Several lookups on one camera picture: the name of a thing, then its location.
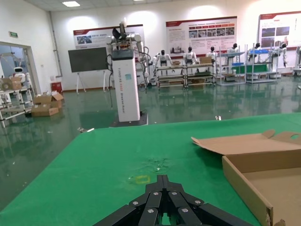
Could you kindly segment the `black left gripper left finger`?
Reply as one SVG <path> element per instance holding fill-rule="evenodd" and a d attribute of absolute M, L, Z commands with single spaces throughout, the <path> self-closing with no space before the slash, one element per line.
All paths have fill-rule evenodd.
<path fill-rule="evenodd" d="M 162 223 L 160 204 L 163 196 L 163 175 L 157 176 L 157 182 L 147 184 L 145 193 L 122 206 L 96 226 L 158 226 Z"/>

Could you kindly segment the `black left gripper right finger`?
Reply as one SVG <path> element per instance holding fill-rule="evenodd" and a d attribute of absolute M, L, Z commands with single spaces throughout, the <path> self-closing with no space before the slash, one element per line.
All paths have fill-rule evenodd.
<path fill-rule="evenodd" d="M 172 225 L 249 226 L 250 223 L 186 193 L 179 183 L 163 176 L 163 203 Z"/>

